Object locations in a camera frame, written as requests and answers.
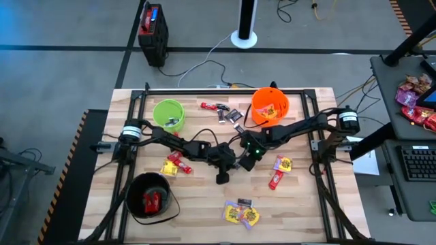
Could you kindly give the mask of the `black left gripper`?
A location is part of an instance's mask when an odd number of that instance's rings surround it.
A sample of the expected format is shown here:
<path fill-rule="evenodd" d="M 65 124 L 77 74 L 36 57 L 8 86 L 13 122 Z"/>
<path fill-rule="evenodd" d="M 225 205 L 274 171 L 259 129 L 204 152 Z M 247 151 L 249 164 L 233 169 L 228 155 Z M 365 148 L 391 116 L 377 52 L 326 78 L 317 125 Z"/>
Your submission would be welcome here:
<path fill-rule="evenodd" d="M 206 163 L 218 168 L 219 173 L 216 175 L 217 184 L 229 182 L 230 175 L 228 171 L 235 168 L 236 155 L 227 142 L 212 146 L 207 150 Z"/>

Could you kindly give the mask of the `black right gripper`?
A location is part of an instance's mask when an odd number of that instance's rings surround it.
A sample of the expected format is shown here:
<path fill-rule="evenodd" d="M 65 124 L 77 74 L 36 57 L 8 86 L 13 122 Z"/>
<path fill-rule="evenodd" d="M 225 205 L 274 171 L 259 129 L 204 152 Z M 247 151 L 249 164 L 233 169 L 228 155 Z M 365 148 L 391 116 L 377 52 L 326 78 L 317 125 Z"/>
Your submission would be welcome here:
<path fill-rule="evenodd" d="M 242 133 L 240 134 L 240 146 L 247 150 L 248 155 L 243 156 L 239 165 L 250 172 L 255 166 L 256 160 L 261 160 L 268 146 L 265 133 Z"/>

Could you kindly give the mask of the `purple candy wrapper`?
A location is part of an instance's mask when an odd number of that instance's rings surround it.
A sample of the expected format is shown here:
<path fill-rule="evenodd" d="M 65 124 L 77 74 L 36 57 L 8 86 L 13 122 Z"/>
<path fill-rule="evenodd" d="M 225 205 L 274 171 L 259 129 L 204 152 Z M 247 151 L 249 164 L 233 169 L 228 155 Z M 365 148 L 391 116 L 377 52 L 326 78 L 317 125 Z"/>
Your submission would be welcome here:
<path fill-rule="evenodd" d="M 411 90 L 405 91 L 399 88 L 396 92 L 395 100 L 401 105 L 407 106 L 409 108 L 414 108 L 419 96 Z"/>

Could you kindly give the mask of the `red candy wrapper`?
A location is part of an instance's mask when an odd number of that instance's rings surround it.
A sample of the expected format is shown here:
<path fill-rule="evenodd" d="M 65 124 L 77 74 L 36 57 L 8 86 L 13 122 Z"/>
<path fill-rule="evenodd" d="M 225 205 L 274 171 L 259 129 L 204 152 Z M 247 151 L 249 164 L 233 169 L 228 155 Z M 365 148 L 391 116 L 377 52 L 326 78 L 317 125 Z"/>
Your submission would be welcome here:
<path fill-rule="evenodd" d="M 436 133 L 436 113 L 431 114 L 423 123 L 424 129 Z"/>
<path fill-rule="evenodd" d="M 426 113 L 420 108 L 403 106 L 401 108 L 401 113 L 414 125 L 422 125 L 426 120 Z"/>

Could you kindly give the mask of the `brown candy wrappers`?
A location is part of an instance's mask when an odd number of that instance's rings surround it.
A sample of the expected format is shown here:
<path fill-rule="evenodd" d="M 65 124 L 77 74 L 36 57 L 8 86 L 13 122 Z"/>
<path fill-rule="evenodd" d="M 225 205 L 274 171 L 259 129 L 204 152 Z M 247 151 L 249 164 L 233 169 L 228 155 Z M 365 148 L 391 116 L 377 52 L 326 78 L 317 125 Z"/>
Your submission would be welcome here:
<path fill-rule="evenodd" d="M 419 77 L 406 75 L 405 81 L 399 84 L 399 88 L 403 91 L 413 91 L 418 95 L 423 95 L 431 88 L 432 82 L 425 73 Z"/>

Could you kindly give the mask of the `orange pumpkin bucket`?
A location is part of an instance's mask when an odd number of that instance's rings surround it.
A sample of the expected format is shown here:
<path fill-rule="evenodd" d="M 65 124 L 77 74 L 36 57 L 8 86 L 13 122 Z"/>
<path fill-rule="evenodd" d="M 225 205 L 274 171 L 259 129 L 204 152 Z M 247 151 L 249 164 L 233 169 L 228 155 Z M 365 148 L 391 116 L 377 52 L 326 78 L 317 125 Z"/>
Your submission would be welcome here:
<path fill-rule="evenodd" d="M 275 109 L 278 110 L 276 118 L 264 118 L 256 112 L 257 109 L 265 108 L 270 104 L 273 104 Z M 251 111 L 251 119 L 254 122 L 254 125 L 247 126 L 247 118 L 245 118 L 244 127 L 247 129 L 252 129 L 256 127 L 277 126 L 287 115 L 289 107 L 290 104 L 287 96 L 278 88 L 259 88 L 251 97 L 251 104 L 248 109 Z"/>

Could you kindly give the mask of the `black plastic bucket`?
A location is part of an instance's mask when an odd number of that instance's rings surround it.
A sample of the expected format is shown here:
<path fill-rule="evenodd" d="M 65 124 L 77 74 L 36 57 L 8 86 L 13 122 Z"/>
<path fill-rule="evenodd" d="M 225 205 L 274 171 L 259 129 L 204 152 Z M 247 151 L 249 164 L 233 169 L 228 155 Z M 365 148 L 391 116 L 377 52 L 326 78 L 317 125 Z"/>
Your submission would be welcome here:
<path fill-rule="evenodd" d="M 144 212 L 144 194 L 150 194 L 157 191 L 161 193 L 161 209 L 152 214 Z M 167 218 L 144 222 L 145 219 L 158 218 L 169 210 L 172 199 L 177 206 L 177 213 Z M 176 199 L 174 193 L 170 188 L 169 182 L 161 174 L 155 172 L 146 172 L 136 176 L 131 184 L 127 187 L 125 196 L 125 205 L 130 212 L 132 218 L 140 225 L 157 225 L 176 218 L 180 212 L 181 207 Z"/>

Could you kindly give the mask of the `green plastic bucket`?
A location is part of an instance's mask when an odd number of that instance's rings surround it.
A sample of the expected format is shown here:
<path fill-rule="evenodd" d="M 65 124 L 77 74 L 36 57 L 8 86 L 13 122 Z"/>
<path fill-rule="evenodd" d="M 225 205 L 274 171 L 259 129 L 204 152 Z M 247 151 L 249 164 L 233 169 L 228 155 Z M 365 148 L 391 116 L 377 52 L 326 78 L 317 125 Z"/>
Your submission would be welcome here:
<path fill-rule="evenodd" d="M 180 121 L 172 127 L 166 127 L 170 118 L 178 118 Z M 180 132 L 185 125 L 185 109 L 177 100 L 165 99 L 153 108 L 153 120 L 167 132 Z"/>

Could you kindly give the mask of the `black desk beam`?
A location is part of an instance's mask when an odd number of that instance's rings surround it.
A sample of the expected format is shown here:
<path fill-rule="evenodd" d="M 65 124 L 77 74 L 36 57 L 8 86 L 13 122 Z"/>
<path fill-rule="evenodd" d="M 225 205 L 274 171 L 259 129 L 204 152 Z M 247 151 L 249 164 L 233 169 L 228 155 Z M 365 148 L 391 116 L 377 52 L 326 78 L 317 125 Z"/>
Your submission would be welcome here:
<path fill-rule="evenodd" d="M 375 150 L 376 148 L 381 146 L 386 140 L 391 140 L 395 138 L 396 135 L 392 127 L 392 123 L 389 122 L 388 124 L 380 127 L 374 133 L 360 140 L 358 144 L 354 146 L 349 152 L 350 159 L 354 161 L 362 157 L 366 153 Z"/>

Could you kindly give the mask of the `white paper sheet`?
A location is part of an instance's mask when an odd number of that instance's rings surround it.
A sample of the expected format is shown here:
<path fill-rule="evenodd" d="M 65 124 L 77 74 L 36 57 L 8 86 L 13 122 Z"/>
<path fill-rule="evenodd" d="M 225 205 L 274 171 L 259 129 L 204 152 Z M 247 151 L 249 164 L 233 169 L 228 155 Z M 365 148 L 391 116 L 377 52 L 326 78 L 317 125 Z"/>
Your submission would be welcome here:
<path fill-rule="evenodd" d="M 352 160 L 352 165 L 355 174 L 379 175 L 375 150 L 367 152 L 363 156 Z"/>

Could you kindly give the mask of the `black hazard-striped platform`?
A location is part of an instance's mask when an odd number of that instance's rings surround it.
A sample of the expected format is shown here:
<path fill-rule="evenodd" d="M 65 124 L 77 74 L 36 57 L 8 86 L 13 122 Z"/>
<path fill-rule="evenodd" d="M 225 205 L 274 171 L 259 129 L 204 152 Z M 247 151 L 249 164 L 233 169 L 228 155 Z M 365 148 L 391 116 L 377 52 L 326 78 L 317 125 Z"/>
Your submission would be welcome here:
<path fill-rule="evenodd" d="M 78 239 L 91 188 L 97 153 L 91 146 L 102 138 L 106 110 L 83 112 L 47 215 L 37 237 L 37 245 L 75 242 Z"/>

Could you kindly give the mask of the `red black power station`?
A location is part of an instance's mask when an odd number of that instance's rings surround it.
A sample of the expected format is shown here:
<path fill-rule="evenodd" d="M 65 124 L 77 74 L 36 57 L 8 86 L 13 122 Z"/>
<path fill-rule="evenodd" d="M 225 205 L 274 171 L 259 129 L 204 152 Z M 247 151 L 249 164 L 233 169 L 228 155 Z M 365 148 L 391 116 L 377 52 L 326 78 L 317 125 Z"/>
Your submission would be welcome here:
<path fill-rule="evenodd" d="M 151 67 L 166 62 L 169 30 L 161 4 L 145 2 L 140 16 L 138 43 Z"/>

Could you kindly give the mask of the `dark grey desk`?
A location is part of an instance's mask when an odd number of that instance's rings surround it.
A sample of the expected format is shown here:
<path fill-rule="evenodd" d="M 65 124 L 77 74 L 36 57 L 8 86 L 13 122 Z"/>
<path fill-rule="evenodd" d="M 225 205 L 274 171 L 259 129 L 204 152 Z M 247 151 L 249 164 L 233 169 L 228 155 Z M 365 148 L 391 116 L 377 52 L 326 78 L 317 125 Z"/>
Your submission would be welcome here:
<path fill-rule="evenodd" d="M 406 214 L 411 221 L 436 222 L 436 215 L 430 212 L 429 201 L 436 201 L 436 182 L 410 182 L 405 179 L 397 146 L 430 146 L 436 148 L 436 143 L 429 141 L 399 141 L 386 140 L 382 150 L 392 178 L 391 188 L 396 210 Z"/>

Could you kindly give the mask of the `black keyboard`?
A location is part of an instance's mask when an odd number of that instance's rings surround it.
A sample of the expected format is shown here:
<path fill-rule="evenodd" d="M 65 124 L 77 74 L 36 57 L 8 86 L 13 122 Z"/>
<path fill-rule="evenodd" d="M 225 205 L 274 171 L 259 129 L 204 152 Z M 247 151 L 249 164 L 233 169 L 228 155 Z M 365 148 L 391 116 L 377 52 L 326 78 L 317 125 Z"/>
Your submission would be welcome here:
<path fill-rule="evenodd" d="M 436 182 L 436 148 L 397 146 L 405 179 L 410 182 Z"/>

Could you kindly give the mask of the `black tablet blue screen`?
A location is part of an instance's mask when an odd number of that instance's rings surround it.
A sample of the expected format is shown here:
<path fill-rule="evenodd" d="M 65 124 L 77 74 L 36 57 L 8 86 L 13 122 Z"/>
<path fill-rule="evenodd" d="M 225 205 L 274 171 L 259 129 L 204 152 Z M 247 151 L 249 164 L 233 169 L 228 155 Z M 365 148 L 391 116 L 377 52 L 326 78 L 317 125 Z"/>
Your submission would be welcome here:
<path fill-rule="evenodd" d="M 416 105 L 436 110 L 436 84 L 432 85 L 425 93 L 419 96 Z"/>

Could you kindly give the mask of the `black stand pole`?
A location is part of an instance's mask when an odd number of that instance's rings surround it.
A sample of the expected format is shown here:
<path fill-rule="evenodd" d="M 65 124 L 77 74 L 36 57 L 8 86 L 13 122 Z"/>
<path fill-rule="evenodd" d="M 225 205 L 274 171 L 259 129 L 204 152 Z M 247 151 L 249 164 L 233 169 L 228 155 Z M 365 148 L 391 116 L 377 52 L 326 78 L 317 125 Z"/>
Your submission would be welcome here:
<path fill-rule="evenodd" d="M 436 13 L 434 13 L 417 31 L 413 32 L 394 51 L 383 58 L 385 65 L 393 67 L 409 51 L 417 46 L 428 34 L 436 29 Z"/>

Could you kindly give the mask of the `white pedestal stand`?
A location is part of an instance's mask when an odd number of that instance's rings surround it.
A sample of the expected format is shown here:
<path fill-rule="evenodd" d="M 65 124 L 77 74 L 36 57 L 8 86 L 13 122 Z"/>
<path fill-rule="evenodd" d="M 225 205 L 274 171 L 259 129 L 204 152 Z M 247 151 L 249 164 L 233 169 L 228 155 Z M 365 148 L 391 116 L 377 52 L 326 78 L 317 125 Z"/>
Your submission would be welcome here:
<path fill-rule="evenodd" d="M 258 41 L 254 32 L 258 0 L 240 0 L 238 28 L 231 36 L 231 42 L 240 49 L 250 49 Z"/>

